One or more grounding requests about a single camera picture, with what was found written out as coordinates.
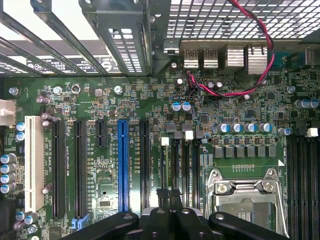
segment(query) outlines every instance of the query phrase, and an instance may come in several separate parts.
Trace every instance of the black pcie slot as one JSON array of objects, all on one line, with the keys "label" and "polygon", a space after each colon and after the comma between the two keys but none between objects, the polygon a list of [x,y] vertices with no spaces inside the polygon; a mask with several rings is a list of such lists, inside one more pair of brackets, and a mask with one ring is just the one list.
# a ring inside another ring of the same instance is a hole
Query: black pcie slot
[{"label": "black pcie slot", "polygon": [[95,142],[97,148],[105,148],[107,146],[107,122],[99,120],[95,122]]},{"label": "black pcie slot", "polygon": [[149,121],[140,121],[140,193],[141,211],[150,207],[150,131]]},{"label": "black pcie slot", "polygon": [[190,203],[190,144],[183,141],[182,144],[182,199],[183,205],[189,207]]},{"label": "black pcie slot", "polygon": [[75,121],[74,128],[74,214],[83,218],[87,214],[87,153],[86,122]]},{"label": "black pcie slot", "polygon": [[65,122],[52,123],[52,216],[63,218],[66,213],[65,198]]},{"label": "black pcie slot", "polygon": [[288,223],[293,240],[320,239],[319,156],[319,138],[288,139]]},{"label": "black pcie slot", "polygon": [[179,140],[172,141],[171,189],[179,189]]},{"label": "black pcie slot", "polygon": [[200,141],[193,141],[192,207],[200,209]]}]

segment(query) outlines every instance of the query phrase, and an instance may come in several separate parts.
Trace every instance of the screw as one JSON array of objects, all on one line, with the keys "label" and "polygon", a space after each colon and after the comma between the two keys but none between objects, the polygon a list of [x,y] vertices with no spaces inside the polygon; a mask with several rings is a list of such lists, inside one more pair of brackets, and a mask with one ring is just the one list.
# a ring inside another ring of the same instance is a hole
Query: screw
[{"label": "screw", "polygon": [[296,91],[296,87],[295,86],[288,86],[286,88],[286,90],[287,90],[288,94],[294,94]]},{"label": "screw", "polygon": [[123,217],[123,219],[132,219],[132,216],[131,216],[131,215],[125,215],[125,216]]},{"label": "screw", "polygon": [[182,209],[182,211],[181,211],[183,214],[188,214],[188,213],[190,213],[190,210],[189,209],[186,209],[186,208],[184,208],[184,209]]},{"label": "screw", "polygon": [[217,218],[217,219],[219,219],[219,220],[223,220],[223,219],[225,219],[225,216],[223,216],[222,214],[217,214],[217,215],[215,216],[215,218]]},{"label": "screw", "polygon": [[154,24],[156,22],[156,18],[154,16],[150,17],[150,23]]},{"label": "screw", "polygon": [[212,176],[215,178],[218,176],[218,172],[216,170],[213,171]]},{"label": "screw", "polygon": [[165,213],[165,211],[164,211],[164,210],[162,210],[162,209],[159,209],[159,210],[157,210],[157,211],[156,211],[156,213],[157,213],[157,214],[164,214],[164,213]]}]

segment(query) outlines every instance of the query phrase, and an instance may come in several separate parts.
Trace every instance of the silver capacitor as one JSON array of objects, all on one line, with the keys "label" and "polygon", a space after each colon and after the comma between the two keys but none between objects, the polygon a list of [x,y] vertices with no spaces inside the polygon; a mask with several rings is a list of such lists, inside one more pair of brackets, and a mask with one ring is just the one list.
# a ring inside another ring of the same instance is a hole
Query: silver capacitor
[{"label": "silver capacitor", "polygon": [[239,123],[232,124],[230,127],[231,131],[234,133],[240,133],[241,125]]},{"label": "silver capacitor", "polygon": [[271,125],[269,123],[261,123],[259,125],[259,130],[264,133],[268,133],[271,131]]},{"label": "silver capacitor", "polygon": [[49,183],[44,188],[42,188],[42,194],[46,195],[46,194],[50,193],[51,190],[52,190],[52,183]]},{"label": "silver capacitor", "polygon": [[255,125],[253,123],[247,123],[246,125],[244,125],[244,130],[248,133],[254,133]]},{"label": "silver capacitor", "polygon": [[2,174],[8,174],[8,173],[14,172],[16,170],[16,167],[17,167],[16,164],[14,164],[13,162],[10,162],[8,164],[2,165],[0,168],[0,172]]},{"label": "silver capacitor", "polygon": [[20,222],[20,221],[25,220],[25,217],[26,217],[27,215],[28,215],[27,212],[25,212],[25,211],[19,211],[19,212],[16,213],[15,219],[16,219],[18,222]]},{"label": "silver capacitor", "polygon": [[0,158],[0,162],[2,164],[12,163],[12,162],[15,162],[16,160],[17,160],[17,156],[14,153],[2,155]]},{"label": "silver capacitor", "polygon": [[54,116],[52,116],[48,113],[45,113],[45,112],[41,113],[40,117],[43,121],[47,120],[49,122],[53,122],[55,120]]},{"label": "silver capacitor", "polygon": [[48,120],[44,120],[42,122],[42,127],[44,127],[44,128],[49,128],[49,127],[51,127],[51,125],[52,125],[52,123]]},{"label": "silver capacitor", "polygon": [[24,222],[26,225],[31,225],[39,218],[39,214],[35,211],[31,212],[28,216],[24,218]]},{"label": "silver capacitor", "polygon": [[17,188],[17,185],[14,182],[10,182],[8,184],[4,184],[0,187],[0,192],[2,194],[8,194],[14,191]]},{"label": "silver capacitor", "polygon": [[35,99],[35,102],[37,104],[41,104],[41,105],[48,105],[48,104],[50,104],[50,99],[47,97],[43,97],[43,96],[37,96]]},{"label": "silver capacitor", "polygon": [[17,177],[17,174],[15,174],[14,172],[9,172],[7,174],[3,174],[1,177],[0,177],[0,182],[2,184],[8,184],[10,182],[13,182]]},{"label": "silver capacitor", "polygon": [[220,123],[220,124],[218,125],[218,130],[219,130],[219,132],[221,132],[221,133],[226,133],[226,132],[228,132],[228,125],[225,124],[225,123]]}]

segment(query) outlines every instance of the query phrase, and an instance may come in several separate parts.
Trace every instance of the chip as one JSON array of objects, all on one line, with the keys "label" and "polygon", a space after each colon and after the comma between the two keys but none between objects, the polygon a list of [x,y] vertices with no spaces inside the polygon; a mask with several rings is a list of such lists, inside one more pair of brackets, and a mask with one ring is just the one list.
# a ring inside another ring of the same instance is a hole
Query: chip
[{"label": "chip", "polygon": [[272,93],[272,92],[269,92],[269,93],[267,94],[267,98],[268,98],[269,100],[273,100],[273,99],[275,99],[275,94]]},{"label": "chip", "polygon": [[192,113],[186,112],[185,113],[185,120],[192,120],[192,119],[193,119]]},{"label": "chip", "polygon": [[209,116],[208,115],[201,115],[200,122],[207,124],[209,122]]},{"label": "chip", "polygon": [[172,121],[174,119],[174,115],[172,113],[167,113],[166,114],[166,120],[167,121]]},{"label": "chip", "polygon": [[248,110],[246,111],[246,117],[247,117],[247,118],[253,118],[254,115],[255,115],[255,111],[254,111],[253,109],[248,109]]},{"label": "chip", "polygon": [[62,229],[59,226],[49,227],[49,240],[59,240],[62,238]]},{"label": "chip", "polygon": [[25,208],[25,195],[20,193],[15,196],[15,207],[17,209],[24,209]]}]

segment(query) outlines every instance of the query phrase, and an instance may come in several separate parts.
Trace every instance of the white connector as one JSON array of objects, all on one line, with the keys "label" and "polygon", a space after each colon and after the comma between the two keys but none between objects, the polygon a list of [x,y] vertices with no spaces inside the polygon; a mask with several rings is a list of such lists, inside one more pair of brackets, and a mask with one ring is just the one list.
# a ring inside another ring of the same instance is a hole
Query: white connector
[{"label": "white connector", "polygon": [[0,100],[0,126],[16,124],[16,102]]},{"label": "white connector", "polygon": [[40,116],[25,116],[24,210],[36,212],[44,206],[44,128]]}]

